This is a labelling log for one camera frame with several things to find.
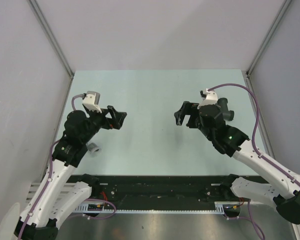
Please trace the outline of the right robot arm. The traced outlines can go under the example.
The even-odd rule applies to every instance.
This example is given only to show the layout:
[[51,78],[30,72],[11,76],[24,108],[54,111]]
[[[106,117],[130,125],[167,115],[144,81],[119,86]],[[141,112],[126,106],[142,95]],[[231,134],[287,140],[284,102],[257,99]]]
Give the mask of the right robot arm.
[[227,104],[226,98],[209,105],[184,101],[174,113],[176,125],[182,125],[185,116],[189,116],[188,128],[200,130],[220,154],[245,164],[266,180],[266,183],[252,182],[231,174],[220,188],[225,200],[243,197],[263,203],[275,208],[288,222],[299,225],[300,175],[254,148],[244,132],[228,125],[226,122],[232,121],[235,113]]

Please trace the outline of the grey tee pipe fitting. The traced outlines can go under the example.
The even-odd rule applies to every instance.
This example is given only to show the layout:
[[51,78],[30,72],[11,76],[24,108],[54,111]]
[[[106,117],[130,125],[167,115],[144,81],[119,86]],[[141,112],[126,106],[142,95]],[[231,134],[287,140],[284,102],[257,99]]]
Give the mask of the grey tee pipe fitting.
[[235,112],[228,108],[228,99],[225,97],[219,98],[217,101],[217,105],[219,106],[223,119],[226,121],[232,121],[235,116]]

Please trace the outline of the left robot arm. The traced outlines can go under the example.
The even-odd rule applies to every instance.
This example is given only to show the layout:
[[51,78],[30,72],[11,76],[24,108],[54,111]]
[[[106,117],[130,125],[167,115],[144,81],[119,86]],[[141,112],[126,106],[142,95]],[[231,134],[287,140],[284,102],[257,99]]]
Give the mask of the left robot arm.
[[54,240],[64,221],[85,200],[95,200],[102,187],[97,177],[84,174],[58,200],[60,193],[88,151],[88,142],[100,129],[119,130],[126,112],[111,105],[101,111],[73,110],[64,123],[62,137],[52,144],[49,165],[37,191],[20,214],[14,234],[19,240]]

